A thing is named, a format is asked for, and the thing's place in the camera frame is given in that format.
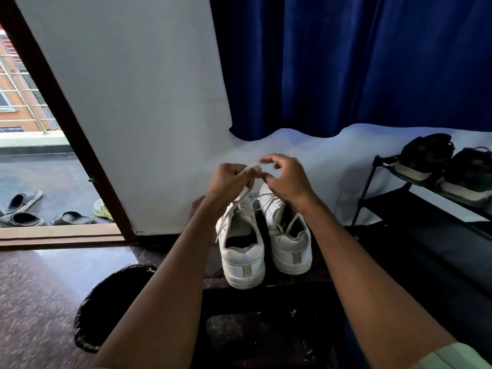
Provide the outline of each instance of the forearm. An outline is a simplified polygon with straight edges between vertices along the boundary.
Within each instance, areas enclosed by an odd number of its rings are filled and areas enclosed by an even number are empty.
[[[217,216],[205,200],[103,344],[92,367],[189,367]]]
[[[345,313],[372,368],[409,368],[454,342],[344,229],[311,198],[301,210],[326,261]]]

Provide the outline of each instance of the wooden door frame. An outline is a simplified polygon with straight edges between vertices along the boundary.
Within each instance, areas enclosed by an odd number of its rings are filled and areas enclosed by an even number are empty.
[[[121,234],[127,242],[136,242],[130,220],[15,0],[0,0],[0,24],[62,128],[89,180],[111,212]]]

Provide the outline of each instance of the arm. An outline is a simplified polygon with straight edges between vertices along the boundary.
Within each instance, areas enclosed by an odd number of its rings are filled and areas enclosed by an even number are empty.
[[[246,166],[221,164],[209,192],[163,263],[95,356],[91,367],[189,367],[193,356],[207,255],[227,205],[256,177]]]
[[[357,341],[374,369],[406,369],[456,340],[381,268],[317,198],[302,165],[285,155],[262,163],[282,168],[270,189],[292,204],[316,237]]]

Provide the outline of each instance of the white sneaker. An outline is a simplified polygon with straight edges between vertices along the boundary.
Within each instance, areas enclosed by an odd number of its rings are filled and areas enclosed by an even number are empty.
[[[311,267],[311,233],[304,218],[263,184],[258,203],[265,215],[275,266],[286,274],[303,274]]]
[[[265,277],[265,246],[249,191],[245,188],[216,224],[225,279],[236,289],[260,285]]]

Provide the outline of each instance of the black sneaker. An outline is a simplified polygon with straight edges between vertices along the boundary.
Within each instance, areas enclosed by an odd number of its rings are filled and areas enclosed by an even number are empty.
[[[454,150],[451,136],[446,133],[417,137],[403,148],[394,169],[412,180],[423,181],[441,172]]]
[[[479,147],[457,153],[444,169],[441,188],[468,201],[488,198],[492,195],[492,151]]]

